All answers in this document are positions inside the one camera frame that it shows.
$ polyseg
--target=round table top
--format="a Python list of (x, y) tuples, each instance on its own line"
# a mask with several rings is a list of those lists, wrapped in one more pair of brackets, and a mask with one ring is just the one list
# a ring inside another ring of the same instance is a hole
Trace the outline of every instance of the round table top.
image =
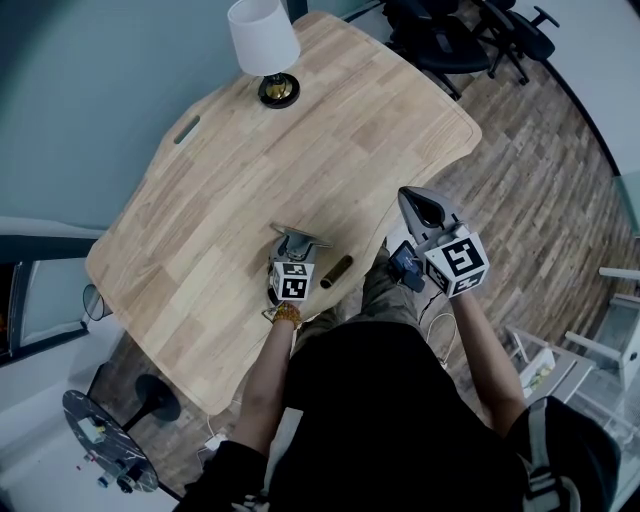
[[(142, 475), (134, 489), (152, 492), (158, 488), (158, 475), (145, 454), (102, 407), (79, 391), (67, 391), (62, 397), (62, 406), (76, 438), (87, 453), (95, 454), (96, 462), (102, 469), (117, 477), (122, 471), (116, 461), (124, 463), (127, 471), (137, 464), (142, 470)], [(89, 441), (78, 426), (78, 422), (85, 418), (98, 420), (105, 427), (104, 441), (97, 444)]]

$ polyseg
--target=table lamp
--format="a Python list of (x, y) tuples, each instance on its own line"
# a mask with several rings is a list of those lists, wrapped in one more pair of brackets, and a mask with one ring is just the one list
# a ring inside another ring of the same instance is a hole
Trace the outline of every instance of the table lamp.
[(258, 89), (269, 108), (285, 108), (300, 95), (300, 83), (282, 73), (300, 56), (300, 43), (280, 0), (239, 0), (227, 14), (242, 70), (264, 76)]

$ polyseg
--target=bracelet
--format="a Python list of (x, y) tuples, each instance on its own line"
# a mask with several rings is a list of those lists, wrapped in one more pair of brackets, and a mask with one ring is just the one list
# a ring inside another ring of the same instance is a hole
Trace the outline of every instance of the bracelet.
[(278, 306), (276, 314), (273, 315), (272, 323), (276, 323), (276, 320), (290, 320), (293, 322), (293, 328), (297, 329), (302, 323), (302, 316), (300, 310), (293, 304), (283, 302)]

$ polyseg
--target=lamp base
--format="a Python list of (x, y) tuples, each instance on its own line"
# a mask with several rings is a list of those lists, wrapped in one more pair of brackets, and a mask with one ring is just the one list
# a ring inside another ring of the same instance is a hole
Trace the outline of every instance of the lamp base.
[(286, 108), (300, 96), (300, 82), (287, 73), (265, 76), (258, 89), (260, 101), (269, 108)]

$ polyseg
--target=black shirt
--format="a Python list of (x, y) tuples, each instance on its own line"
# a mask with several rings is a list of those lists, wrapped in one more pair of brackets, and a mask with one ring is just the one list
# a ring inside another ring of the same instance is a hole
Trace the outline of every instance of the black shirt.
[[(506, 439), (487, 428), (411, 326), (346, 324), (309, 341), (290, 362), (284, 400), (304, 413), (273, 474), (272, 512), (521, 508), (526, 421)], [(223, 443), (177, 510), (230, 510), (260, 493), (266, 462)]]

